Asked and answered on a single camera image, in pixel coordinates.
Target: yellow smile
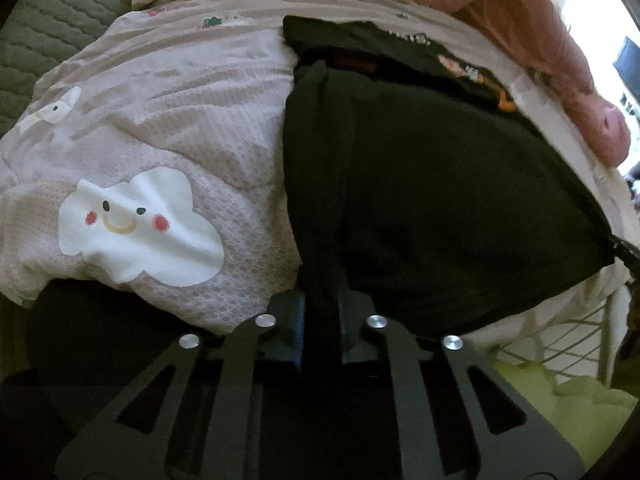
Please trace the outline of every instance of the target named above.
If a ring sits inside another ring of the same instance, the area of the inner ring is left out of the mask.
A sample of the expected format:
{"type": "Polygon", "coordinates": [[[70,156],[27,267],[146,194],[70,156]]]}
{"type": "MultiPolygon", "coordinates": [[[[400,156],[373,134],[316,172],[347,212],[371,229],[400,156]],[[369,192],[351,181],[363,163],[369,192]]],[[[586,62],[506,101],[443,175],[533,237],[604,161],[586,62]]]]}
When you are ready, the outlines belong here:
{"type": "Polygon", "coordinates": [[[116,233],[117,235],[129,235],[136,228],[136,225],[138,225],[138,223],[135,220],[132,220],[131,224],[129,224],[128,227],[116,227],[115,225],[111,225],[109,223],[109,219],[107,218],[107,213],[102,215],[102,223],[107,228],[107,231],[116,233]]]}

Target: cloud print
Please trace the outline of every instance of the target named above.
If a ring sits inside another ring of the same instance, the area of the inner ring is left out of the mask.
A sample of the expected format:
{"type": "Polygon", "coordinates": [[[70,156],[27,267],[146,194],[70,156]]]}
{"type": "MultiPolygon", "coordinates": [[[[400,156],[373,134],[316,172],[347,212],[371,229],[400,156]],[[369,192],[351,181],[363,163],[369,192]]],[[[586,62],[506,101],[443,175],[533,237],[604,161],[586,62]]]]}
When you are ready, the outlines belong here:
{"type": "Polygon", "coordinates": [[[60,206],[58,241],[115,283],[146,272],[165,285],[197,285],[220,272],[225,257],[215,227],[193,211],[189,179],[171,168],[107,188],[81,180],[60,206]]]}

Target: green quilt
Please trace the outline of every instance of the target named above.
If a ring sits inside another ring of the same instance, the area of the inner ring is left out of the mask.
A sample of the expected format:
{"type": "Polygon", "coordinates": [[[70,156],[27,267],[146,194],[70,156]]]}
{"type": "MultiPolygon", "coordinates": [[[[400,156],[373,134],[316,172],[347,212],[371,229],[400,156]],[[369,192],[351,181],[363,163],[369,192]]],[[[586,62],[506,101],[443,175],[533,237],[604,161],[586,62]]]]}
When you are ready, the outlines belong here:
{"type": "Polygon", "coordinates": [[[130,9],[131,0],[19,0],[0,29],[0,137],[31,102],[40,76],[130,9]]]}

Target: pink blanket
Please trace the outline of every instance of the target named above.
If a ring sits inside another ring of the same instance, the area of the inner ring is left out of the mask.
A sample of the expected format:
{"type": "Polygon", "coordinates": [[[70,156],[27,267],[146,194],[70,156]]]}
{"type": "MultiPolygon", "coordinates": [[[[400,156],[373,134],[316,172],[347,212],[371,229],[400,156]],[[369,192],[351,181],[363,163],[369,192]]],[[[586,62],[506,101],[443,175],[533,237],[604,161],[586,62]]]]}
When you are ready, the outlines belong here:
{"type": "Polygon", "coordinates": [[[551,0],[414,1],[478,28],[519,65],[540,73],[598,158],[608,166],[625,160],[624,117],[596,92],[587,60],[551,0]]]}

